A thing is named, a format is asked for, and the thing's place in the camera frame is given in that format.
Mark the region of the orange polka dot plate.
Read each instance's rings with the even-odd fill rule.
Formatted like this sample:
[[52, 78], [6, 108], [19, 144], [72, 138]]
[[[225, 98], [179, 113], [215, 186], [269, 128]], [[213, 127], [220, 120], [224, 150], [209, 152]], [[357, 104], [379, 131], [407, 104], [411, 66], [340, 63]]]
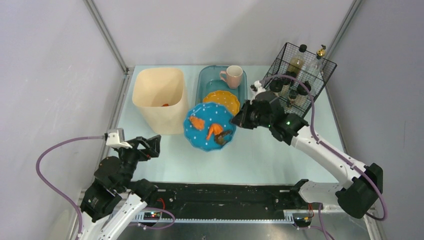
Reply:
[[216, 90], [209, 93], [203, 98], [202, 103], [209, 102], [223, 105], [233, 116], [240, 111], [240, 102], [238, 98], [229, 91]]

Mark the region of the white granule shaker black lid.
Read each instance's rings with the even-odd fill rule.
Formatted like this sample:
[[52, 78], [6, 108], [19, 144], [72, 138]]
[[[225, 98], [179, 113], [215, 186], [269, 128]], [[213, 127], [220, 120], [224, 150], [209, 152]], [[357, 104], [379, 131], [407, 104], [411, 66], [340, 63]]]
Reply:
[[[311, 85], [309, 83], [309, 81], [304, 81], [303, 85], [308, 89], [308, 91], [311, 91]], [[300, 84], [297, 86], [296, 91], [298, 93], [297, 98], [296, 98], [296, 104], [300, 107], [302, 107], [308, 100], [309, 98], [309, 94], [308, 92], [305, 90], [304, 87], [302, 87]]]
[[280, 79], [271, 80], [269, 83], [269, 90], [278, 96], [284, 87], [284, 83]]

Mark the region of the small pepper shaker black lid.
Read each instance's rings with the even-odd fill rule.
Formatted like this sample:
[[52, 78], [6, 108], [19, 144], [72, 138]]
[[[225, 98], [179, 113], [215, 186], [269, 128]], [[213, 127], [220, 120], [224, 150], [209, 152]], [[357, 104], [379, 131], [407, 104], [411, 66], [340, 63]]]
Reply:
[[286, 107], [291, 108], [295, 105], [298, 97], [298, 92], [294, 89], [290, 90], [287, 95]]

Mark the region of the blue polka dot plate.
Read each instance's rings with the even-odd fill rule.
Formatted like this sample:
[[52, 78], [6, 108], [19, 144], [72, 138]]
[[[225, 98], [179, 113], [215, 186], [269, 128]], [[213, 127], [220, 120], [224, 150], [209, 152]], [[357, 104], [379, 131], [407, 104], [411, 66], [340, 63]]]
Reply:
[[[189, 121], [190, 116], [196, 116], [203, 119], [205, 121], [204, 130], [197, 130], [192, 127]], [[210, 140], [206, 140], [209, 127], [211, 124], [217, 123], [223, 126], [223, 131], [231, 130], [232, 136], [228, 135], [225, 137], [229, 143], [232, 141], [236, 132], [236, 126], [230, 123], [232, 118], [233, 115], [223, 105], [214, 102], [197, 104], [194, 108], [188, 111], [183, 121], [184, 136], [194, 148], [203, 150], [205, 152], [221, 150], [225, 145], [220, 146], [215, 143], [213, 135]]]

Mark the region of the pink ceramic mug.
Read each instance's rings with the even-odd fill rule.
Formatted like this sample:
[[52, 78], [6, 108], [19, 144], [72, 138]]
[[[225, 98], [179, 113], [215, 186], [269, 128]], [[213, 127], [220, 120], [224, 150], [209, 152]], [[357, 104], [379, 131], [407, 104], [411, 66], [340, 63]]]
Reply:
[[230, 89], [236, 89], [242, 81], [243, 69], [238, 65], [230, 65], [219, 73], [219, 77]]

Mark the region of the black wire rack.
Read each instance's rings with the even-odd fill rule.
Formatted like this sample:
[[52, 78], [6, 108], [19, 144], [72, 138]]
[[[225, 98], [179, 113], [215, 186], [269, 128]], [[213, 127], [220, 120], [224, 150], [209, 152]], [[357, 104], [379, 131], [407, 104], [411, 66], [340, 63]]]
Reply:
[[[299, 47], [300, 46], [296, 46], [292, 43], [287, 42], [279, 52], [274, 62], [272, 63], [264, 79], [260, 82], [266, 90], [270, 91], [269, 85], [271, 80], [278, 79], [283, 81], [283, 78], [290, 78], [292, 81], [292, 86], [290, 87], [289, 91], [297, 90], [298, 85], [301, 85], [303, 88], [305, 88], [308, 93], [308, 100], [303, 106], [298, 106], [295, 102], [295, 105], [293, 107], [287, 108], [286, 104], [288, 100], [289, 91], [285, 96], [280, 96], [280, 94], [277, 96], [279, 97], [280, 103], [284, 107], [284, 111], [286, 113], [296, 114], [303, 118], [306, 116], [307, 112], [311, 108], [311, 101], [315, 101], [321, 94], [322, 90], [324, 89], [325, 85], [327, 84], [334, 70], [336, 69], [337, 64], [326, 59], [324, 56], [318, 77], [308, 76], [308, 73], [306, 72], [306, 67], [316, 57], [316, 52], [321, 47], [316, 52], [308, 51], [307, 47], [307, 50], [304, 53], [304, 64], [298, 76], [291, 77], [289, 75], [285, 75], [285, 72], [287, 71], [289, 66], [289, 62], [291, 58], [298, 52]], [[305, 81], [309, 81], [309, 84], [311, 86], [310, 91], [308, 91], [308, 89], [304, 86], [303, 82]]]

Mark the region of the teal transparent plastic tub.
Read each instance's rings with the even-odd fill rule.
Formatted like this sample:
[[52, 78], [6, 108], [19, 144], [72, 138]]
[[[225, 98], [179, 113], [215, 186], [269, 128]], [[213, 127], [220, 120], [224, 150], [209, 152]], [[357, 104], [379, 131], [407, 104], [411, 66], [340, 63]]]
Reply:
[[236, 89], [229, 88], [220, 77], [220, 72], [225, 71], [228, 67], [228, 65], [210, 65], [200, 71], [195, 104], [201, 103], [209, 93], [214, 91], [228, 91], [235, 95], [239, 102], [245, 102], [248, 98], [247, 75], [243, 72], [241, 83]]

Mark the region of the cream plastic waste bin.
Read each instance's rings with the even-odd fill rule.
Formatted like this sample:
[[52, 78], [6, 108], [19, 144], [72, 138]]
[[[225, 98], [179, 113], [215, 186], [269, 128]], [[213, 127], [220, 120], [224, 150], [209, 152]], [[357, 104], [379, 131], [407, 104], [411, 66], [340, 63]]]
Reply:
[[153, 67], [142, 70], [135, 80], [132, 102], [155, 133], [183, 133], [189, 103], [185, 76], [180, 68]]

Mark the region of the dark sauce bottle red label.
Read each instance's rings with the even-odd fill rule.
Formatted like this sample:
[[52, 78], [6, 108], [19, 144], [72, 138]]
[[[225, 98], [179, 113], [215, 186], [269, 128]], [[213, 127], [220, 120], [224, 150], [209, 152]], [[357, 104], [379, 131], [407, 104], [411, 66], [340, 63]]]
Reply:
[[305, 52], [307, 50], [306, 44], [301, 44], [298, 48], [297, 53], [290, 59], [287, 72], [294, 78], [296, 78], [305, 62]]

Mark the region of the clear glass bottle gold stopper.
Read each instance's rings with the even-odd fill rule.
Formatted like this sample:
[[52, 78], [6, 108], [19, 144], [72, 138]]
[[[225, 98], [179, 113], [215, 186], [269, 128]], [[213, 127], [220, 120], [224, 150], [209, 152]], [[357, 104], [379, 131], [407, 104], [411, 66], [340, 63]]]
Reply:
[[322, 68], [322, 60], [326, 55], [327, 47], [325, 45], [321, 45], [321, 48], [316, 52], [315, 58], [307, 65], [306, 72], [309, 77], [317, 78]]

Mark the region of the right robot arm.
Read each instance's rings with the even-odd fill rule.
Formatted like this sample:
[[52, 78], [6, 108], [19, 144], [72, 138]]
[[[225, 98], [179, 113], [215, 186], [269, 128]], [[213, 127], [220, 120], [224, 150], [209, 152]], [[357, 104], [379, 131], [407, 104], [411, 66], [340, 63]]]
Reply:
[[383, 169], [379, 165], [366, 165], [334, 149], [319, 138], [310, 123], [294, 113], [286, 113], [270, 91], [246, 100], [230, 122], [244, 129], [267, 128], [276, 140], [307, 154], [338, 180], [298, 182], [295, 190], [306, 203], [338, 205], [351, 217], [360, 219], [382, 196]]

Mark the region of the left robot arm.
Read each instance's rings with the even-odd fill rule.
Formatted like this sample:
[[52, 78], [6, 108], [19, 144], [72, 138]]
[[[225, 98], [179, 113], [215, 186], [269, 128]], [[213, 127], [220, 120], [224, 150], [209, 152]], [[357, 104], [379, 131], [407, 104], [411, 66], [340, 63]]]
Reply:
[[105, 135], [118, 155], [104, 158], [85, 191], [81, 210], [81, 240], [116, 240], [131, 220], [158, 200], [158, 187], [147, 179], [131, 182], [139, 162], [160, 155], [161, 135], [124, 140], [116, 130]]

